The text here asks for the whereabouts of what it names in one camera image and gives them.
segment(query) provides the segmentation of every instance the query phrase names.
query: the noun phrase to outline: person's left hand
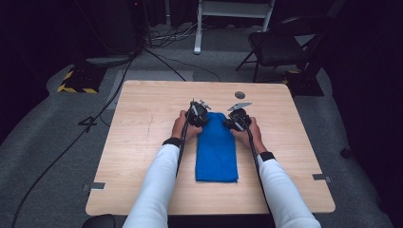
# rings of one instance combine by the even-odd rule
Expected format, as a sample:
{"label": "person's left hand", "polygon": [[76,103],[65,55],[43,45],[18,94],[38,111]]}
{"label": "person's left hand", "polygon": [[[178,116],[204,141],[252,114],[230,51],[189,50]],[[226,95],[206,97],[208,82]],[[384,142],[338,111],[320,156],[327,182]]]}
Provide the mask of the person's left hand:
{"label": "person's left hand", "polygon": [[[175,120],[174,126],[172,127],[172,135],[171,137],[181,139],[182,138],[182,129],[184,124],[186,123],[186,111],[181,111],[178,119]],[[196,127],[194,125],[189,124],[186,132],[186,140],[190,140],[193,137],[197,136],[202,132],[201,127]]]}

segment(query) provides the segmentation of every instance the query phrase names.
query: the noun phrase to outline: table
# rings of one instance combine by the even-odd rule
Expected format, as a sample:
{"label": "table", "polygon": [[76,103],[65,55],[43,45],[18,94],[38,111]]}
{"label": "table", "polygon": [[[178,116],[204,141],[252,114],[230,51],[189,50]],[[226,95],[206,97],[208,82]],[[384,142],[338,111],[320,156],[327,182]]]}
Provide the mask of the table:
{"label": "table", "polygon": [[198,7],[198,29],[196,32],[194,53],[202,52],[202,16],[232,16],[264,18],[262,31],[267,30],[270,17],[272,15],[275,0],[268,4],[258,3],[235,3],[235,2],[215,2],[199,0]]}
{"label": "table", "polygon": [[[246,97],[239,100],[235,92]],[[204,100],[211,111],[229,114],[235,103],[253,102],[244,109],[258,120],[267,149],[295,182],[312,212],[333,212],[335,204],[317,158],[285,85],[126,81],[109,129],[86,212],[127,215],[141,188],[148,166],[162,142],[170,137],[180,110],[190,101]],[[197,139],[186,143],[169,215],[225,215],[268,213],[251,152],[237,142],[239,181],[195,181]]]}

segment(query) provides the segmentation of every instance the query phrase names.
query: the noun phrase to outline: hand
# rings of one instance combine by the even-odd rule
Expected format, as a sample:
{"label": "hand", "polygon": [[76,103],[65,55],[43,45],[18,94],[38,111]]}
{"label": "hand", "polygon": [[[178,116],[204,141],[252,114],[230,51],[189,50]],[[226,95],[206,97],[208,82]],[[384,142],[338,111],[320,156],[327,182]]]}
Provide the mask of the hand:
{"label": "hand", "polygon": [[[264,146],[263,142],[261,141],[261,133],[260,133],[260,128],[256,122],[255,117],[251,117],[252,123],[249,125],[249,129],[252,133],[253,136],[253,144],[256,149],[257,155],[260,154],[261,152],[267,151],[266,147]],[[249,143],[249,135],[248,132],[245,131],[237,131],[235,129],[231,129],[231,133],[234,135],[234,137],[238,140],[240,140],[246,147],[250,148],[250,143]]]}
{"label": "hand", "polygon": [[[175,120],[174,126],[172,127],[172,135],[171,137],[181,139],[182,138],[182,130],[183,126],[186,123],[186,111],[181,111],[178,119]],[[202,132],[201,127],[196,127],[194,125],[189,124],[186,132],[186,140],[190,140],[193,137],[197,136]]]}

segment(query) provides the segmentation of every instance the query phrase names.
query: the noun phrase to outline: white sleeve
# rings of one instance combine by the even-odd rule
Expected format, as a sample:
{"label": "white sleeve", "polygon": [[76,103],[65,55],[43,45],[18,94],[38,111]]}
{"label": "white sleeve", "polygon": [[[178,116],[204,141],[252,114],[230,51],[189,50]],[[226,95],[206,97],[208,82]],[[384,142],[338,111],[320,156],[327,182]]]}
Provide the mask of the white sleeve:
{"label": "white sleeve", "polygon": [[274,159],[258,156],[264,194],[277,228],[320,227],[293,181]]}
{"label": "white sleeve", "polygon": [[175,187],[179,148],[161,147],[145,175],[142,189],[131,209],[124,228],[168,227],[167,208]]}

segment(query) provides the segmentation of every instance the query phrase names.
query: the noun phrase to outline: person's right arm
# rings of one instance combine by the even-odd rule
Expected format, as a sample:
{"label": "person's right arm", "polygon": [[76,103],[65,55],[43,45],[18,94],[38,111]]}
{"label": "person's right arm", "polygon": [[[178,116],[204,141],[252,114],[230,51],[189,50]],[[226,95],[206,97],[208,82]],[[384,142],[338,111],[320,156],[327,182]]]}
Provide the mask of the person's right arm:
{"label": "person's right arm", "polygon": [[[301,194],[285,170],[276,161],[273,154],[267,152],[261,140],[260,129],[256,119],[251,118],[249,126],[253,135],[253,143],[258,155],[259,173],[263,184],[264,195],[273,214],[276,227],[320,227],[305,204]],[[231,130],[237,139],[250,147],[249,136],[246,132]]]}

